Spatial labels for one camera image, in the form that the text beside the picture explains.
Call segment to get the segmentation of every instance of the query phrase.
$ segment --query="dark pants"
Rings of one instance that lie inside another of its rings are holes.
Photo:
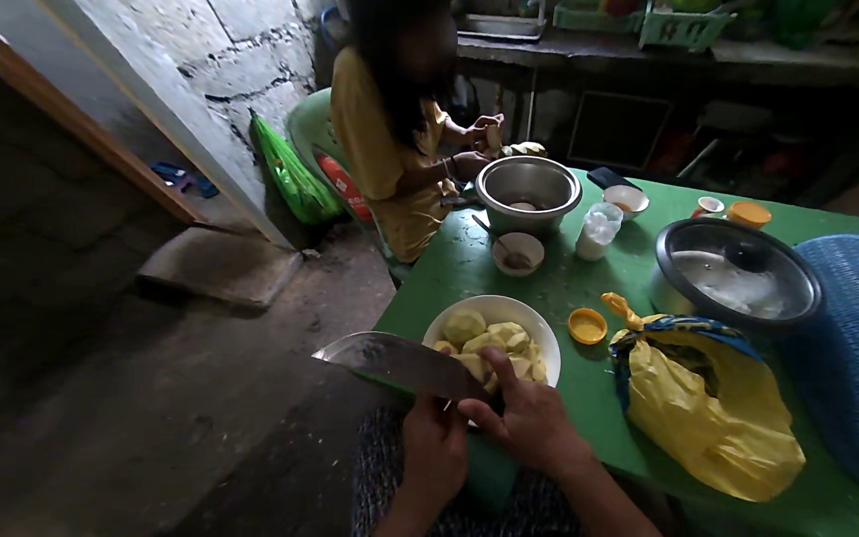
[[[364,418],[353,476],[353,536],[366,537],[389,508],[403,480],[405,411],[381,408]],[[579,520],[555,482],[523,468],[502,513],[490,516],[462,494],[450,502],[429,530],[433,537],[578,536]]]

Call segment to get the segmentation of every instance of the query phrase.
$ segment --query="girl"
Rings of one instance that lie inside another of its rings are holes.
[[[469,181],[489,163],[470,151],[437,160],[441,140],[485,139],[482,116],[468,129],[434,100],[452,86],[456,27],[449,0],[350,0],[353,44],[337,56],[331,120],[363,194],[397,259],[416,260],[449,212],[451,179]]]

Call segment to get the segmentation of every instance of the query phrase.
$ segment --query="orange lid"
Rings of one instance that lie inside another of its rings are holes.
[[[771,221],[771,211],[754,201],[735,201],[728,209],[728,218],[752,227],[761,227]]]
[[[569,315],[569,335],[579,343],[595,345],[608,333],[608,323],[598,311],[579,308]]]

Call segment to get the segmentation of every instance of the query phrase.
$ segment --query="yellow shirt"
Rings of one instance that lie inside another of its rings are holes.
[[[350,166],[350,177],[383,232],[397,259],[409,263],[419,257],[449,213],[440,198],[455,196],[449,179],[394,198],[396,182],[406,171],[432,166],[443,134],[447,113],[431,99],[423,101],[427,129],[417,133],[416,151],[393,139],[376,82],[364,58],[352,47],[345,48],[333,66],[330,90],[330,119],[337,140]]]

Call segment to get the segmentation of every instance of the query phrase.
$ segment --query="sink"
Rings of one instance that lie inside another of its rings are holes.
[[[537,18],[468,14],[456,19],[456,31],[468,37],[539,41],[545,28]]]

